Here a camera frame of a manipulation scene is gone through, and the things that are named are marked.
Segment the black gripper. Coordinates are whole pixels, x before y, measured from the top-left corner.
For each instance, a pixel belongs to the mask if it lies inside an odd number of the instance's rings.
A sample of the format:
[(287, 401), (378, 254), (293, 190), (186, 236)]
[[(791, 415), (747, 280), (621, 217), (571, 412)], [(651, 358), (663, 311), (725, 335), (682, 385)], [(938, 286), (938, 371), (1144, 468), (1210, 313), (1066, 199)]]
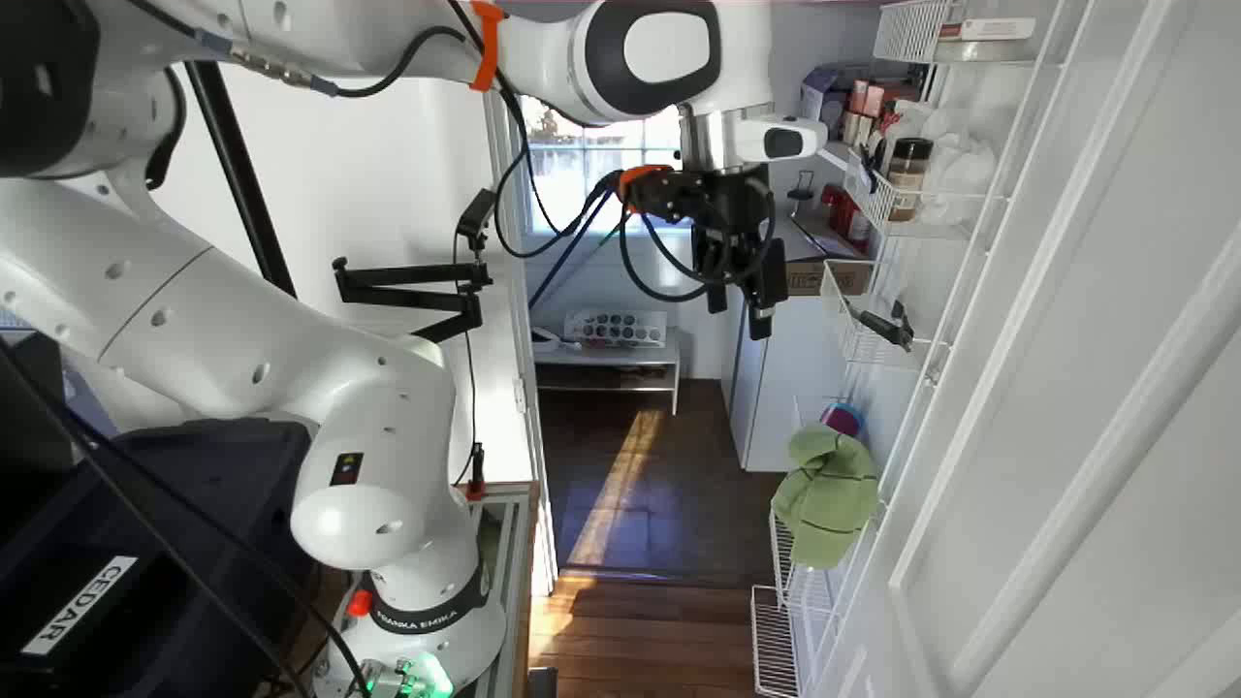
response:
[(731, 176), (655, 168), (641, 180), (641, 209), (691, 223), (691, 275), (707, 284), (707, 311), (730, 307), (725, 284), (747, 286), (747, 336), (765, 340), (770, 311), (788, 298), (788, 275), (760, 168)]

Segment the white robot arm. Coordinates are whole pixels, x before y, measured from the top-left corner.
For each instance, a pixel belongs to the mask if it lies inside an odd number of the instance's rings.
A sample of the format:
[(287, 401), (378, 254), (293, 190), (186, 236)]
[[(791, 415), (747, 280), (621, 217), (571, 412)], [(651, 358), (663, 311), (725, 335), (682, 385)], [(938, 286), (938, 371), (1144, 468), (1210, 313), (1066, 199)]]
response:
[(512, 85), (579, 124), (671, 103), (756, 168), (770, 0), (590, 0), (541, 23), (464, 0), (0, 0), (0, 298), (58, 346), (214, 417), (315, 426), (289, 535), (377, 607), (329, 655), (338, 695), (431, 662), (460, 689), (502, 646), (477, 535), (448, 495), (440, 358), (347, 328), (161, 212), (177, 63), (235, 63), (345, 96), (363, 76)]

